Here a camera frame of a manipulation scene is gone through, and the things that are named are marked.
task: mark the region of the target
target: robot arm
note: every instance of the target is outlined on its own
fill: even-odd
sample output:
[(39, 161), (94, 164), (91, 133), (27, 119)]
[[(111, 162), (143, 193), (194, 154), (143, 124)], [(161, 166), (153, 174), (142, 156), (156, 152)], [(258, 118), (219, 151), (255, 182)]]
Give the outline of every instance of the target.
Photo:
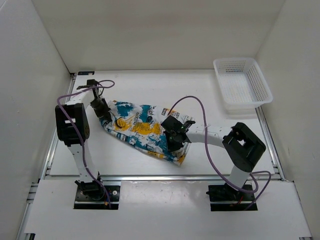
[[(90, 79), (87, 80), (87, 85), (80, 86), (77, 89), (90, 88), (97, 85), (97, 81)], [(103, 189), (96, 181), (93, 180), (87, 171), (87, 169), (89, 169), (92, 176), (98, 181), (102, 182), (100, 174), (92, 161), (88, 148), (87, 140), (90, 136), (90, 128), (86, 115), (86, 108), (88, 105), (94, 109), (94, 112), (99, 119), (111, 121), (111, 116), (109, 113), (110, 108), (108, 107), (106, 100), (100, 97), (98, 88), (93, 88), (92, 90), (82, 92), (63, 105), (64, 110), (72, 118), (72, 121), (78, 128), (83, 139), (86, 167), (83, 160), (83, 147), (81, 145), (81, 141), (74, 127), (71, 125), (70, 121), (64, 115), (59, 106), (55, 107), (55, 119), (58, 138), (64, 142), (64, 144), (72, 153), (79, 171), (80, 178), (79, 181), (76, 181), (75, 183), (78, 185), (84, 195), (98, 198), (101, 194), (103, 194)]]
[[(170, 152), (180, 149), (184, 142), (205, 142), (205, 126), (196, 124), (195, 121), (182, 124), (175, 117), (168, 116), (161, 126), (165, 129)], [(227, 151), (234, 164), (228, 180), (242, 188), (265, 152), (266, 146), (244, 123), (238, 122), (231, 129), (230, 131), (228, 127), (207, 126), (207, 143)]]

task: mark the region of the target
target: plastic bag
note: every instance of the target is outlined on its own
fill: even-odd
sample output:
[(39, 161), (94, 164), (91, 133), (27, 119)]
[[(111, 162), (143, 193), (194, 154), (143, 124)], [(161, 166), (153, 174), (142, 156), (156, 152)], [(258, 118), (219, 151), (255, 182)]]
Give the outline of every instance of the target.
[[(175, 152), (168, 152), (165, 129), (161, 123), (168, 117), (168, 108), (138, 105), (124, 101), (109, 101), (111, 122), (101, 120), (102, 127), (111, 135), (134, 146), (141, 152), (180, 165), (188, 152), (189, 143)], [(172, 111), (181, 123), (193, 120), (188, 115)]]

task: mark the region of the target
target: white platform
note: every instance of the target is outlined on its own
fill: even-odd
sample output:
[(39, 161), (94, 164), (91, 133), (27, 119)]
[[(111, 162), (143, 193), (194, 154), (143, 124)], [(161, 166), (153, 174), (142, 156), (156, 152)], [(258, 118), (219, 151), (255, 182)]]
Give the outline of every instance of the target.
[(73, 209), (70, 180), (39, 183), (26, 233), (35, 240), (298, 240), (310, 237), (294, 183), (272, 181), (258, 211), (211, 212), (208, 183), (121, 183), (119, 210)]
[[(221, 96), (215, 71), (212, 70), (130, 70), (96, 71), (94, 75), (77, 76), (74, 91), (85, 85), (88, 79), (114, 80), (115, 86), (105, 89), (103, 96), (109, 100), (127, 101), (137, 104), (159, 105), (166, 108), (187, 95), (199, 97), (204, 104), (207, 122), (215, 126), (231, 127), (244, 122), (265, 142), (255, 112), (246, 118), (234, 118), (222, 109)], [(203, 122), (200, 105), (194, 99), (186, 99), (175, 108)], [(90, 126), (89, 149), (92, 160), (102, 175), (216, 175), (212, 169), (202, 143), (192, 143), (181, 166), (141, 153), (130, 145), (109, 135), (101, 127), (93, 109), (86, 110)], [(231, 173), (233, 163), (227, 152), (209, 146), (212, 159), (225, 175)], [(256, 165), (255, 171), (268, 170), (274, 173), (268, 151)], [(59, 141), (50, 175), (78, 175), (75, 161), (63, 142)]]

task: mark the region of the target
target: white plastic basket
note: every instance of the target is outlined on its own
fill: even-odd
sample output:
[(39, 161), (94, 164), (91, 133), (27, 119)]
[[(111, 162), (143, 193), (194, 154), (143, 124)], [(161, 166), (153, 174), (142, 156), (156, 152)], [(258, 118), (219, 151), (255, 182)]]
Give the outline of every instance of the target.
[(273, 100), (260, 67), (253, 58), (220, 58), (213, 61), (213, 66), (228, 112), (244, 113)]

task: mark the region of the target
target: purple cable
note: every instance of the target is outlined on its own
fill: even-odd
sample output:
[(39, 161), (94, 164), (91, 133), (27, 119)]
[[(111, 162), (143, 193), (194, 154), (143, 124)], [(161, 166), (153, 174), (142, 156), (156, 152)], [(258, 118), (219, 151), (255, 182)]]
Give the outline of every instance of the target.
[(72, 127), (74, 128), (76, 134), (78, 135), (79, 139), (80, 139), (80, 143), (81, 143), (81, 147), (82, 147), (82, 162), (83, 162), (83, 165), (85, 167), (85, 170), (86, 172), (89, 174), (89, 176), (96, 182), (98, 183), (102, 188), (103, 188), (103, 191), (105, 192), (105, 195), (107, 197), (107, 201), (109, 203), (109, 208), (111, 209), (111, 201), (110, 201), (110, 196), (109, 196), (109, 193), (107, 191), (107, 189), (105, 188), (105, 186), (99, 181), (97, 180), (93, 175), (92, 173), (90, 172), (88, 166), (87, 166), (87, 162), (86, 162), (86, 158), (85, 158), (85, 142), (81, 136), (81, 133), (79, 131), (79, 129), (77, 128), (76, 124), (74, 123), (74, 121), (72, 120), (72, 118), (68, 115), (68, 113), (66, 112), (66, 110), (64, 109), (64, 107), (62, 106), (62, 104), (60, 103), (60, 100), (61, 99), (64, 99), (64, 98), (67, 98), (67, 97), (72, 97), (72, 96), (76, 96), (76, 95), (79, 95), (81, 93), (84, 93), (86, 91), (89, 91), (91, 89), (110, 89), (112, 88), (114, 85), (115, 85), (115, 82), (112, 81), (112, 80), (103, 80), (103, 81), (100, 81), (99, 83), (101, 82), (111, 82), (112, 85), (111, 86), (92, 86), (92, 87), (88, 87), (84, 90), (81, 90), (81, 91), (78, 91), (78, 92), (75, 92), (75, 93), (71, 93), (71, 94), (67, 94), (67, 95), (62, 95), (60, 97), (58, 97), (58, 99), (56, 100), (59, 108), (61, 109), (61, 111), (63, 112), (63, 114), (66, 116), (66, 118), (70, 121)]
[(271, 180), (271, 172), (265, 170), (265, 171), (255, 171), (252, 173), (252, 175), (255, 175), (255, 174), (263, 174), (263, 173), (266, 173), (269, 175), (269, 178), (268, 180), (266, 181), (266, 184), (264, 185), (264, 187), (262, 188), (261, 192), (258, 194), (258, 196), (256, 196), (256, 198), (243, 210), (243, 211), (246, 211), (248, 210), (249, 208), (251, 208), (251, 206), (258, 200), (258, 198), (261, 196), (261, 194), (265, 191), (265, 189), (267, 188), (268, 184), (270, 183), (270, 180)]

